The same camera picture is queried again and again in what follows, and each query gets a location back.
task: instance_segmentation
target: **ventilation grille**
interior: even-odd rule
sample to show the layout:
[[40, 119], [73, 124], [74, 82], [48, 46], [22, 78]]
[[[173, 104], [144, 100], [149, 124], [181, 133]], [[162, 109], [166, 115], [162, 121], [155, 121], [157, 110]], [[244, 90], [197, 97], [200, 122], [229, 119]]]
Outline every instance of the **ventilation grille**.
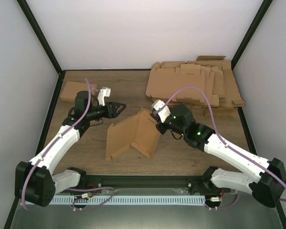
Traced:
[[[89, 200], [81, 199], [75, 203], [98, 205], [109, 196], [94, 196]], [[54, 196], [50, 205], [70, 205], [74, 201], [71, 196]], [[204, 206], [204, 196], [113, 196], [105, 205], [188, 205]]]

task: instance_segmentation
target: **black frame bar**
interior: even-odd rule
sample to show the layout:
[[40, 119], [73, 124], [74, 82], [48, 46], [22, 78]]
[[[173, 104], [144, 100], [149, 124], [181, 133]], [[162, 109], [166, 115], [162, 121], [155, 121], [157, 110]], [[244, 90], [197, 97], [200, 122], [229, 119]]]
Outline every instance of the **black frame bar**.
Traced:
[[[258, 25], [262, 21], [264, 15], [266, 14], [268, 8], [270, 7], [273, 0], [264, 0], [257, 11], [248, 31], [246, 32], [240, 46], [238, 47], [231, 65], [232, 70], [235, 68], [237, 62], [239, 61], [241, 55], [243, 54], [244, 50], [246, 49], [247, 45], [249, 44], [251, 38], [253, 37]], [[62, 70], [60, 65], [58, 64], [58, 61], [56, 60], [56, 57], [54, 56], [54, 53], [52, 52], [45, 36], [43, 35], [43, 32], [41, 31], [41, 28], [39, 27], [32, 11], [30, 10], [29, 5], [27, 4], [26, 0], [17, 0], [19, 6], [21, 7], [23, 13], [25, 14], [27, 20], [29, 21], [31, 27], [33, 28], [37, 38], [39, 39], [40, 43], [42, 44], [45, 52], [47, 53], [50, 61], [52, 62], [56, 72], [58, 73], [58, 80], [55, 86], [55, 90], [53, 93], [53, 97], [51, 100], [51, 104], [46, 116], [46, 120], [42, 129], [41, 137], [37, 146], [36, 154], [38, 154], [45, 144], [45, 140], [48, 134], [48, 130], [50, 127], [50, 123], [54, 114], [55, 106], [59, 97], [59, 93], [61, 90], [62, 82], [65, 77], [66, 70]], [[142, 70], [150, 70], [150, 69], [116, 69], [118, 71], [121, 70], [130, 70], [130, 71], [142, 71]], [[114, 69], [110, 70], [94, 70], [94, 71], [115, 71]], [[240, 116], [240, 120], [244, 129], [245, 137], [249, 146], [249, 151], [255, 155], [257, 155], [250, 130], [248, 127], [248, 124], [245, 119], [245, 114], [243, 109], [240, 107], [238, 108], [238, 113]], [[90, 181], [93, 181], [94, 183], [101, 182], [101, 184], [104, 185], [110, 185], [120, 188], [127, 188], [127, 187], [137, 187], [137, 188], [144, 188], [144, 187], [166, 187], [166, 188], [172, 188], [172, 187], [186, 187], [189, 183], [189, 180], [196, 180], [200, 179], [200, 176], [88, 176], [88, 179]], [[17, 208], [19, 199], [15, 198], [14, 202], [12, 204], [10, 213], [8, 215], [6, 224], [4, 226], [5, 229], [11, 228], [13, 217], [15, 215], [15, 211]], [[279, 202], [276, 207], [282, 226], [284, 229], [286, 229], [286, 217], [284, 214], [284, 211], [282, 209], [282, 205]]]

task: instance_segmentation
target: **white wall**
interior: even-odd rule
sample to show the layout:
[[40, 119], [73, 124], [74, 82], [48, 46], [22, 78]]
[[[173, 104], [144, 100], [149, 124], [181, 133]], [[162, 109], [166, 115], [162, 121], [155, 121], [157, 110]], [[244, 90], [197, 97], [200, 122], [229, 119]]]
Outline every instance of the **white wall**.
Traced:
[[[236, 65], [235, 77], [257, 153], [277, 157], [286, 167], [286, 0], [273, 1]], [[286, 203], [282, 205], [286, 214]]]
[[62, 69], [231, 59], [262, 0], [28, 0]]
[[15, 167], [36, 151], [57, 77], [17, 2], [0, 0], [0, 229]]

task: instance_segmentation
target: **wooden tabletop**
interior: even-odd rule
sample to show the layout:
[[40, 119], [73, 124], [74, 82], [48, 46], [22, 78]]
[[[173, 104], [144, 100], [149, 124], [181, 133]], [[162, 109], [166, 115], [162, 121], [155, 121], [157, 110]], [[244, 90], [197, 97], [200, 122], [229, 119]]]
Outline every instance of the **wooden tabletop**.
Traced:
[[[83, 169], [94, 175], [202, 175], [209, 166], [236, 171], [223, 160], [189, 147], [183, 140], [175, 140], [168, 131], [160, 136], [156, 152], [151, 159], [132, 146], [129, 151], [112, 161], [106, 161], [107, 129], [111, 123], [117, 123], [140, 111], [140, 107], [151, 109], [151, 98], [145, 95], [149, 71], [68, 71], [66, 81], [98, 84], [98, 88], [111, 88], [110, 98], [106, 100], [127, 104], [127, 108], [115, 119], [104, 119], [99, 126], [90, 127], [82, 138], [74, 144], [57, 165], [54, 173], [68, 167]], [[61, 123], [67, 117], [73, 103], [58, 99], [46, 144], [57, 134]], [[204, 116], [202, 109], [193, 110], [197, 122], [213, 126], [211, 118]], [[215, 118], [221, 135], [232, 143], [248, 150], [245, 134], [238, 115]]]

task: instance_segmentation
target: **wooden table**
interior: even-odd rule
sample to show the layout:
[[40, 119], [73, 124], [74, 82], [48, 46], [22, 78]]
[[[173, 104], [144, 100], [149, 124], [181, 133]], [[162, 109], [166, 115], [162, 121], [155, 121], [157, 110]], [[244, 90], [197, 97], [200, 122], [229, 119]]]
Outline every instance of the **wooden table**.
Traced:
[[[236, 171], [223, 160], [189, 147], [183, 140], [175, 140], [168, 131], [160, 137], [155, 154], [151, 159], [131, 146], [131, 149], [112, 160], [105, 160], [107, 129], [140, 110], [140, 106], [151, 109], [151, 98], [145, 95], [149, 71], [68, 71], [66, 81], [85, 82], [111, 88], [107, 101], [127, 104], [127, 108], [115, 119], [104, 119], [100, 126], [90, 127], [83, 137], [74, 144], [57, 165], [54, 173], [68, 167], [83, 169], [94, 175], [202, 175], [209, 166]], [[62, 121], [67, 117], [73, 103], [58, 99], [46, 144], [57, 134]], [[213, 126], [211, 118], [204, 116], [202, 109], [193, 110], [196, 121]], [[227, 140], [248, 150], [245, 134], [238, 115], [235, 117], [216, 117], [219, 132]]]

